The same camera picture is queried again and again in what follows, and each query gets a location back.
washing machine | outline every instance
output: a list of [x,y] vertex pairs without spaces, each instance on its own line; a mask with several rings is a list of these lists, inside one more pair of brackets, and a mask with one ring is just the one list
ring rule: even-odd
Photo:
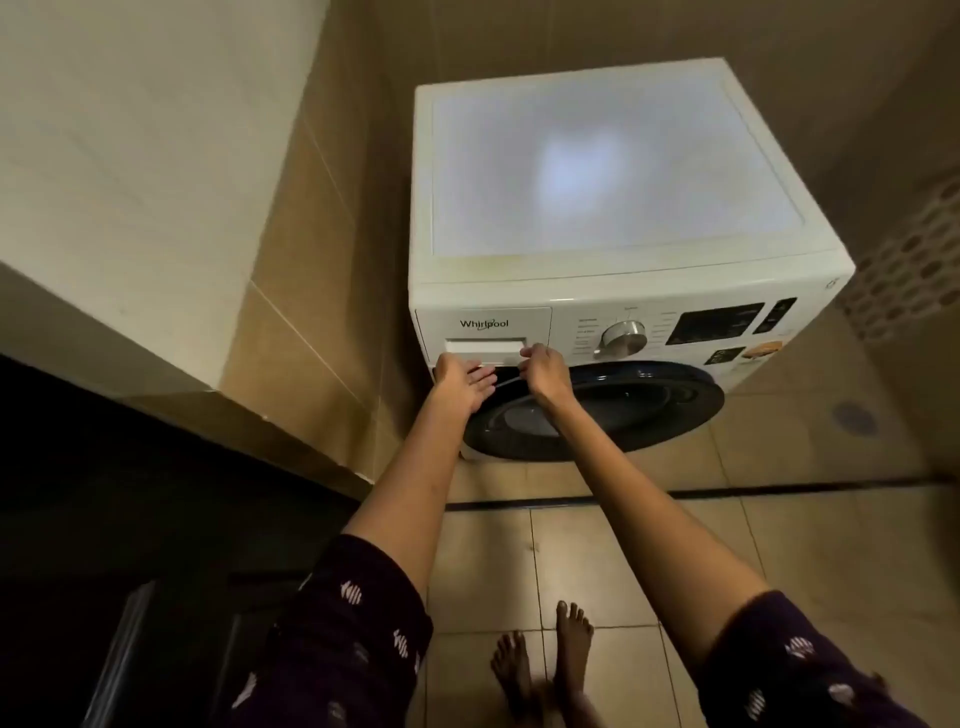
[[624,450],[702,425],[853,274],[719,59],[420,86],[409,303],[424,364],[498,368],[471,459],[571,453],[517,376],[564,355]]

foot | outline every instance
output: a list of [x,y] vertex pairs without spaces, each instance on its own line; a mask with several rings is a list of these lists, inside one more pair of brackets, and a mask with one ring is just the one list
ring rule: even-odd
[[507,707],[517,723],[540,715],[540,703],[530,679],[527,642],[522,634],[514,632],[512,637],[504,635],[500,638],[490,667],[507,696]]
[[584,610],[576,604],[570,604],[570,613],[566,612],[566,603],[557,603],[557,671],[554,688],[561,704],[572,695],[584,691],[584,677],[587,675],[587,656],[593,639],[593,627]]

forearm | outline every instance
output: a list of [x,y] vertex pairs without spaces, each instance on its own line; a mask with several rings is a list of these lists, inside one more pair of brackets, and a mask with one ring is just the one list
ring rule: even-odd
[[344,528],[390,555],[421,596],[468,414],[434,388],[403,446]]
[[624,455],[576,402],[554,413],[577,467],[690,667],[743,605],[769,587]]

control button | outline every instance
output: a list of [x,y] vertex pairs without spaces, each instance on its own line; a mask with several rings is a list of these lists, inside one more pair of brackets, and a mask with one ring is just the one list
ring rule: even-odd
[[593,353],[598,359],[622,359],[639,352],[647,345],[647,332],[639,321],[620,321],[600,337],[600,346]]
[[734,347],[732,349],[718,349],[716,352],[710,355],[710,358],[704,362],[704,365],[707,364],[726,364],[728,361],[733,361],[736,359],[736,356],[742,352],[746,347]]
[[770,309],[770,313],[766,315],[766,318],[760,322],[760,325],[754,329],[754,333],[766,333],[774,326],[780,323],[780,319],[783,318],[783,314],[790,310],[790,306],[797,302],[796,298],[792,299],[781,299],[774,303],[774,307]]

digital display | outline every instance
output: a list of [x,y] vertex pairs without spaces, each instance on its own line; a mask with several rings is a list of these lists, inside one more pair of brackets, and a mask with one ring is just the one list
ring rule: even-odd
[[697,341],[733,339],[742,336],[756,315],[763,310],[763,302],[735,305],[728,308],[709,308],[687,311],[673,328],[666,345],[693,344]]

